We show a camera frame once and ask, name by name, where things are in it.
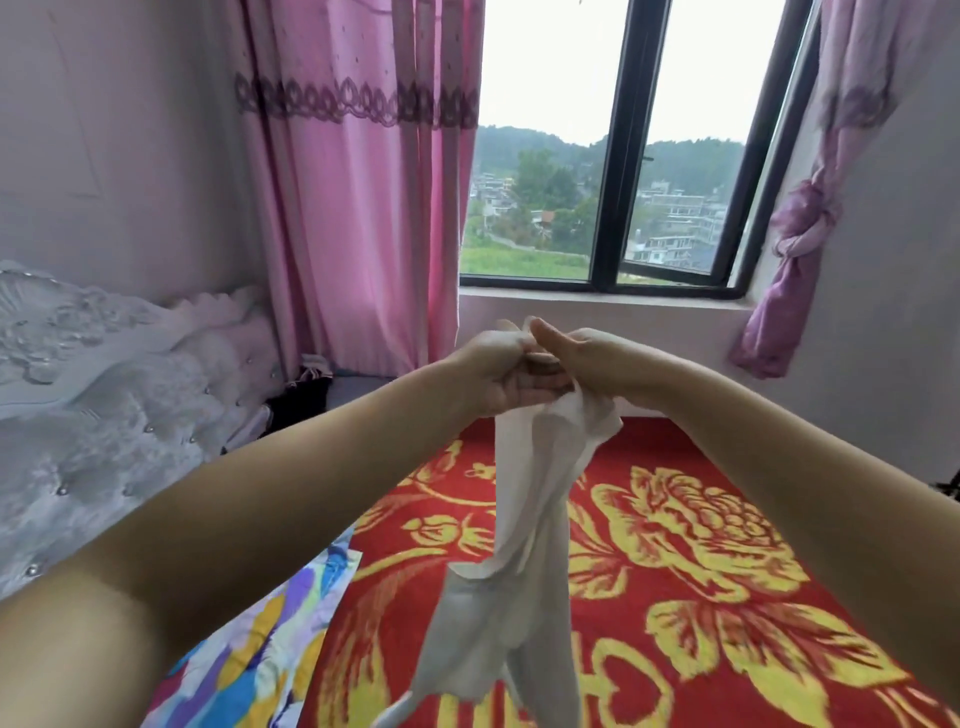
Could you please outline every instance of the headboard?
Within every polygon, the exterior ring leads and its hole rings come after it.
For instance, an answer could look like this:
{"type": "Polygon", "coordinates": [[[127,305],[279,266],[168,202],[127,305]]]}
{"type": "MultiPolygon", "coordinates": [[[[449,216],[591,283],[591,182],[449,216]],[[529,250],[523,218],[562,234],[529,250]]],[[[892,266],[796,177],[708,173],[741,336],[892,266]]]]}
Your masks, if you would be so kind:
{"type": "Polygon", "coordinates": [[[282,386],[255,288],[163,308],[0,262],[0,597],[219,455],[282,386]]]}

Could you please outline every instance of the curtain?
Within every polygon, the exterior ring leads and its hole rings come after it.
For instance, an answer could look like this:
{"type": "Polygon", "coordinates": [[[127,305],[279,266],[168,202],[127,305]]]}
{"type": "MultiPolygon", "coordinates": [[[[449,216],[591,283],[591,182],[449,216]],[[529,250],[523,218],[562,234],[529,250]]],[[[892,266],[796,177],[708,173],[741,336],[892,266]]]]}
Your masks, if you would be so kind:
{"type": "Polygon", "coordinates": [[[824,244],[841,215],[843,182],[956,23],[958,5],[823,0],[819,154],[810,178],[770,219],[782,262],[731,352],[731,361],[754,376],[786,376],[813,303],[824,244]]]}
{"type": "Polygon", "coordinates": [[[452,351],[484,0],[228,0],[287,376],[452,351]]]}

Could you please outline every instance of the white wall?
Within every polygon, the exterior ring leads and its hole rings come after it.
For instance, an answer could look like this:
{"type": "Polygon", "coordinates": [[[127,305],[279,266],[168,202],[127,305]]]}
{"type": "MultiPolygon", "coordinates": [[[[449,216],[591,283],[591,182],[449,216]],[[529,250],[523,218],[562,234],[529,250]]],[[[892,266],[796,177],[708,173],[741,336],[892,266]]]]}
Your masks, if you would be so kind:
{"type": "MultiPolygon", "coordinates": [[[[735,376],[924,480],[960,468],[960,29],[849,180],[804,343],[787,378],[726,361],[746,304],[471,289],[462,339],[498,318],[612,331],[735,376]]],[[[805,125],[790,186],[809,170],[805,125]]],[[[776,261],[761,262],[769,282],[776,261]]]]}
{"type": "Polygon", "coordinates": [[[197,0],[4,0],[0,259],[164,301],[254,278],[197,0]]]}

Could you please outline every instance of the forearm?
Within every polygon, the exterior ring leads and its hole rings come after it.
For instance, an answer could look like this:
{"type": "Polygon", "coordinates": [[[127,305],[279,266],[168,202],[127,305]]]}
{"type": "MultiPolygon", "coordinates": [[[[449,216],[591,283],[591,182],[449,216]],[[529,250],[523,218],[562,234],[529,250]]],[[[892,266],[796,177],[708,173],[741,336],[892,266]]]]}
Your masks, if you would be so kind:
{"type": "Polygon", "coordinates": [[[960,705],[960,504],[716,373],[684,366],[664,413],[868,632],[960,705]]]}
{"type": "Polygon", "coordinates": [[[146,604],[178,648],[325,548],[476,414],[458,369],[432,365],[205,465],[81,551],[146,604]]]}

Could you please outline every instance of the window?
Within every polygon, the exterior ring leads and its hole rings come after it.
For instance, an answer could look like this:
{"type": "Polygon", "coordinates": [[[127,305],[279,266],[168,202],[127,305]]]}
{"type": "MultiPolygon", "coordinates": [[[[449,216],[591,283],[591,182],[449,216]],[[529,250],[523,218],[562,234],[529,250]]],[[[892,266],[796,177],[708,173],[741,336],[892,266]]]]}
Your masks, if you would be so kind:
{"type": "Polygon", "coordinates": [[[742,296],[816,76],[812,4],[488,0],[462,283],[742,296]]]}

